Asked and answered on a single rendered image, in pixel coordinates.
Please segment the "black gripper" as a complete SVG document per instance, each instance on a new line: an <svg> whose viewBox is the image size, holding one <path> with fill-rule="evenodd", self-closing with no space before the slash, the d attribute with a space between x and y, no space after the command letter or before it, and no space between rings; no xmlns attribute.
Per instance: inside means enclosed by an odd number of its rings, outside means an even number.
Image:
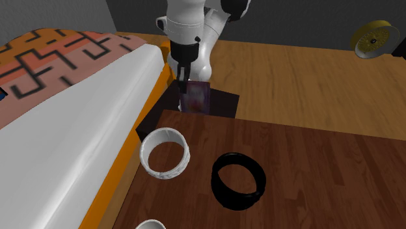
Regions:
<svg viewBox="0 0 406 229"><path fill-rule="evenodd" d="M187 82L190 77L190 64L197 60L199 43L184 45L170 41L171 57L179 64L177 69L177 82L180 93L187 93Z"/></svg>

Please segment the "purple box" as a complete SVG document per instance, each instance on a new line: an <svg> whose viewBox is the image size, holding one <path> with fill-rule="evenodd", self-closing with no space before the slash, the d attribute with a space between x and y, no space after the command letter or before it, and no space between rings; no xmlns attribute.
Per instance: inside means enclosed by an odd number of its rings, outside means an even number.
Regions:
<svg viewBox="0 0 406 229"><path fill-rule="evenodd" d="M210 84L188 81L186 93L180 93L180 111L186 113L210 113Z"/></svg>

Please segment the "dark robot stand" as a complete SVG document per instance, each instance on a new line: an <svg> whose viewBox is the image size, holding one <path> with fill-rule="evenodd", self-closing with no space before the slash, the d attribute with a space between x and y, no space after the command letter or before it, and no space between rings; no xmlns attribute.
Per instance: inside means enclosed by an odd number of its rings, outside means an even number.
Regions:
<svg viewBox="0 0 406 229"><path fill-rule="evenodd" d="M136 131L141 141L143 141L150 132L155 130L163 110L178 111L179 98L177 83L172 82L143 118L142 122L137 126ZM239 95L237 94L211 88L210 115L235 118L238 101Z"/></svg>

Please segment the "white round cup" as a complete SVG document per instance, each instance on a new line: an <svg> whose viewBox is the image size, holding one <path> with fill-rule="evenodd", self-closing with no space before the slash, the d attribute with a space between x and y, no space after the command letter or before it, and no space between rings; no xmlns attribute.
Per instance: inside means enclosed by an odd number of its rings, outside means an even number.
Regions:
<svg viewBox="0 0 406 229"><path fill-rule="evenodd" d="M135 229L166 229L166 227L156 219L148 219L141 222Z"/></svg>

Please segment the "brown wooden table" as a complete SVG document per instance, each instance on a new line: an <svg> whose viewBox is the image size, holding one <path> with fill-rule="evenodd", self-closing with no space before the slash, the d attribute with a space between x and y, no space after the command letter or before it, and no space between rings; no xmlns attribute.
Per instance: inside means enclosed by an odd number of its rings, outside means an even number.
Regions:
<svg viewBox="0 0 406 229"><path fill-rule="evenodd" d="M171 180L137 171L113 229L157 219L167 229L406 229L406 141L164 111L159 127L185 137L191 160ZM211 168L226 152L267 177L253 207L216 201Z"/></svg>

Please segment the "yellow wheel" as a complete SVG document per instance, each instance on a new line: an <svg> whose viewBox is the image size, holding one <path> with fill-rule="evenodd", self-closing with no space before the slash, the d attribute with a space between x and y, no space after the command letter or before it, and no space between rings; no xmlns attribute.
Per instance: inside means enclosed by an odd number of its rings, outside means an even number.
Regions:
<svg viewBox="0 0 406 229"><path fill-rule="evenodd" d="M351 49L361 59L374 59L390 53L399 40L399 30L385 20L363 25L350 39Z"/></svg>

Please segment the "bed with orange frame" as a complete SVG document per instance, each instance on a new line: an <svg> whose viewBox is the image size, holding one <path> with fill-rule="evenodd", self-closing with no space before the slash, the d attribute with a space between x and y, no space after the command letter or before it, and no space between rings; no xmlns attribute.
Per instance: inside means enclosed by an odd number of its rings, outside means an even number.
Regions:
<svg viewBox="0 0 406 229"><path fill-rule="evenodd" d="M169 43L36 29L0 46L0 229L112 229Z"/></svg>

